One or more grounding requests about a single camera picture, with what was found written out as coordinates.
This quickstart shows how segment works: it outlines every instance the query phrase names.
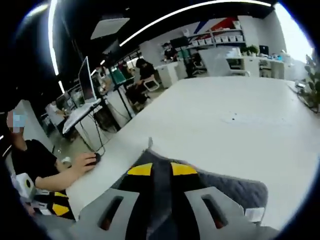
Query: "red stripe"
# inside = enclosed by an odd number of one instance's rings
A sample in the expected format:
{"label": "red stripe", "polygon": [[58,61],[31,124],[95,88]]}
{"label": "red stripe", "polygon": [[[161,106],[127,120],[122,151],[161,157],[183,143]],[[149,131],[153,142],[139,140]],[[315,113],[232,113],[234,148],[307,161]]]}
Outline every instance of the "red stripe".
{"label": "red stripe", "polygon": [[[209,32],[210,30],[211,31],[216,31],[220,28],[230,28],[230,29],[234,29],[235,26],[233,24],[233,21],[237,21],[237,17],[226,17],[225,19],[223,19],[222,21],[218,22],[216,25],[213,25],[209,30],[207,30],[207,32]],[[196,38],[196,40],[200,40],[200,39],[207,39],[207,38],[210,38],[210,34],[206,34],[206,35],[201,35],[201,36],[198,36]]]}

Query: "computer mouse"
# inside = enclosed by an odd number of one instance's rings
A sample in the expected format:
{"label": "computer mouse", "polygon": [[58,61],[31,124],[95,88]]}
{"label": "computer mouse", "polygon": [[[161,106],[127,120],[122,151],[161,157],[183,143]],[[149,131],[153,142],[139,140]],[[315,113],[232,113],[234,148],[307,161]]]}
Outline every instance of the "computer mouse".
{"label": "computer mouse", "polygon": [[97,165],[101,161],[101,155],[99,153],[95,153],[95,161],[88,163],[86,166]]}

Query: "yellow stripe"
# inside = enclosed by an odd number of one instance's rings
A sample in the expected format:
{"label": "yellow stripe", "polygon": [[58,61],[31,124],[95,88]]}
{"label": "yellow stripe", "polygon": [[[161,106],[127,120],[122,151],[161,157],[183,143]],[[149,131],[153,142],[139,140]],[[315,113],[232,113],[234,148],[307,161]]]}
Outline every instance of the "yellow stripe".
{"label": "yellow stripe", "polygon": [[128,171],[129,175],[150,176],[152,163],[135,166]]}
{"label": "yellow stripe", "polygon": [[179,164],[175,162],[171,162],[173,176],[177,175],[189,175],[189,174],[196,174],[197,171],[194,170],[192,167],[184,164]]}
{"label": "yellow stripe", "polygon": [[62,194],[61,192],[58,192],[58,191],[56,191],[56,192],[54,193],[54,195],[55,195],[55,196],[58,196],[58,197],[64,197],[64,198],[67,198],[67,197],[68,197],[67,195],[64,195],[64,194]]}
{"label": "yellow stripe", "polygon": [[55,203],[53,204],[52,209],[57,216],[61,216],[65,213],[69,212],[69,208],[67,208],[66,206],[61,206],[61,205],[58,205]]}

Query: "shelf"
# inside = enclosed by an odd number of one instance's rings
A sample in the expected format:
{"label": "shelf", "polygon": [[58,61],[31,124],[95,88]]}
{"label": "shelf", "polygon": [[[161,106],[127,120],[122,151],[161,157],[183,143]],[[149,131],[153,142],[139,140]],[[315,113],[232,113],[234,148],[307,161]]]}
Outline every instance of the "shelf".
{"label": "shelf", "polygon": [[216,34],[216,33],[227,33],[227,32],[242,32],[242,29],[222,29],[222,30],[216,30],[216,31],[207,31],[204,33],[198,33],[198,34],[194,34],[192,36],[188,36],[187,38],[194,38],[194,37],[198,37],[198,36],[202,36],[202,35],[207,35],[210,33]]}
{"label": "shelf", "polygon": [[203,47],[210,47],[215,45],[228,45],[228,44],[245,44],[245,41],[228,41],[228,42],[218,42],[218,43],[212,43],[212,44],[206,44],[206,45],[198,45],[198,46],[187,46],[185,49],[196,49],[196,48],[203,48]]}
{"label": "shelf", "polygon": [[242,31],[242,29],[223,29],[223,30],[216,30],[216,31],[211,31],[211,33],[224,33],[224,32],[238,32]]}
{"label": "shelf", "polygon": [[216,42],[215,44],[245,44],[245,41],[226,41],[226,42]]}

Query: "blue stripe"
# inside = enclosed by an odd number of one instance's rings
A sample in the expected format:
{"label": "blue stripe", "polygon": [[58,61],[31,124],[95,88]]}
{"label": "blue stripe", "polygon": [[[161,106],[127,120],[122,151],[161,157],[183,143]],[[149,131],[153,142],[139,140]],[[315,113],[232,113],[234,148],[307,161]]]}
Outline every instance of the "blue stripe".
{"label": "blue stripe", "polygon": [[205,25],[208,21],[209,21],[209,20],[199,22],[199,24],[198,24],[198,26],[196,27],[196,29],[194,30],[194,33],[193,33],[193,34],[197,34],[197,33],[204,27],[204,25]]}

